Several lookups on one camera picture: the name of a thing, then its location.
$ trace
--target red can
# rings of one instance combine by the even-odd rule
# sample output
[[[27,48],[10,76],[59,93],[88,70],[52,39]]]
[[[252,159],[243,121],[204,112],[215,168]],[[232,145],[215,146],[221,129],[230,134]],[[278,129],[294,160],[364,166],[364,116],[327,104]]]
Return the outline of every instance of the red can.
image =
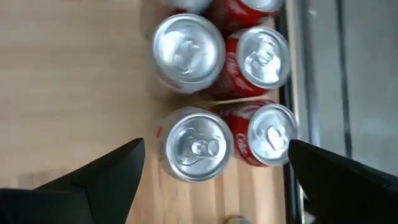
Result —
[[[145,0],[141,1],[140,30],[152,40],[157,26],[169,16],[180,13],[201,14],[213,0]]]
[[[222,32],[259,25],[265,17],[278,15],[284,0],[214,0],[207,17]]]
[[[287,41],[273,29],[256,26],[226,40],[221,75],[203,95],[214,100],[259,96],[282,86],[290,75]]]
[[[224,105],[219,110],[234,136],[234,155],[252,166],[279,166],[289,161],[289,141],[297,122],[286,107],[267,100]]]

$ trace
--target can stack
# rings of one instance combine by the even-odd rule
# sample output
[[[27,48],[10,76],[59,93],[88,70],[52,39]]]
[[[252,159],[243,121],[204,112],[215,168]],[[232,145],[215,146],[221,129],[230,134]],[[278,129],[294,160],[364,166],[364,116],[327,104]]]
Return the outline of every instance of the can stack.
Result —
[[[153,88],[212,101],[277,90],[289,79],[289,46],[280,33],[261,24],[277,16],[283,3],[152,0],[153,8],[166,8],[152,18],[161,21],[157,27],[143,33],[152,41],[157,67]],[[287,163],[297,122],[278,103],[241,100],[210,109],[180,108],[159,124],[156,137],[164,170],[195,183],[217,177],[233,156],[256,167]]]

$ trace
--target wood grain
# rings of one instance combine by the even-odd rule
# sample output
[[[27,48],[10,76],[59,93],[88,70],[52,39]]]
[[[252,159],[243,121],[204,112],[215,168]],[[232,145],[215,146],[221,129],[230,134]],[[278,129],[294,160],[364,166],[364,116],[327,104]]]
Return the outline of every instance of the wood grain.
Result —
[[[144,137],[147,157],[127,223],[285,223],[281,167],[233,159],[202,184],[173,179],[152,153],[170,111],[151,97],[155,68],[138,0],[0,0],[0,187],[31,189]],[[263,96],[277,100],[277,92]]]

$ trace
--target silver can top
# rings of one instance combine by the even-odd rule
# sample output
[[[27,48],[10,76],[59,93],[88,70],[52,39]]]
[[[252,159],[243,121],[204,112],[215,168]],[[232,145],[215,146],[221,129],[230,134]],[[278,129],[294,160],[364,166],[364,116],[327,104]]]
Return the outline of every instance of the silver can top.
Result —
[[[254,156],[269,166],[289,161],[289,141],[297,138],[297,122],[286,107],[271,103],[258,109],[249,123],[248,143]]]
[[[260,88],[279,88],[290,75],[287,41],[273,29],[256,26],[245,31],[237,54],[245,78]]]
[[[185,116],[171,129],[165,153],[179,178],[203,182],[222,173],[233,151],[233,135],[227,124],[203,110]]]
[[[171,80],[210,86],[225,60],[225,43],[218,29],[194,14],[178,14],[157,28],[152,50],[155,61]]]
[[[243,4],[248,7],[263,11],[263,12],[273,12],[278,11],[284,4],[284,0],[241,0]]]
[[[199,14],[203,12],[213,0],[165,0],[167,5],[176,8],[183,9],[186,12]]]

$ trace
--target red label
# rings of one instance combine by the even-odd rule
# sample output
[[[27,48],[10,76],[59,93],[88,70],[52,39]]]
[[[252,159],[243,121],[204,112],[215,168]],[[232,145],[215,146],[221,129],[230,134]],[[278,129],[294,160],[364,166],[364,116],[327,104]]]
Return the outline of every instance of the red label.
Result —
[[[259,161],[248,143],[248,129],[253,114],[262,106],[273,103],[269,100],[258,100],[247,103],[225,105],[219,110],[219,115],[228,124],[235,142],[235,157],[244,160],[252,166],[267,166]]]
[[[227,39],[226,58],[220,77],[210,88],[204,91],[205,94],[210,95],[215,100],[259,96],[268,91],[253,85],[242,74],[236,55],[239,37],[242,34],[243,32],[237,31]]]
[[[264,17],[277,15],[277,11],[263,12],[252,9],[240,0],[215,0],[208,17],[220,30],[233,32],[259,25]]]

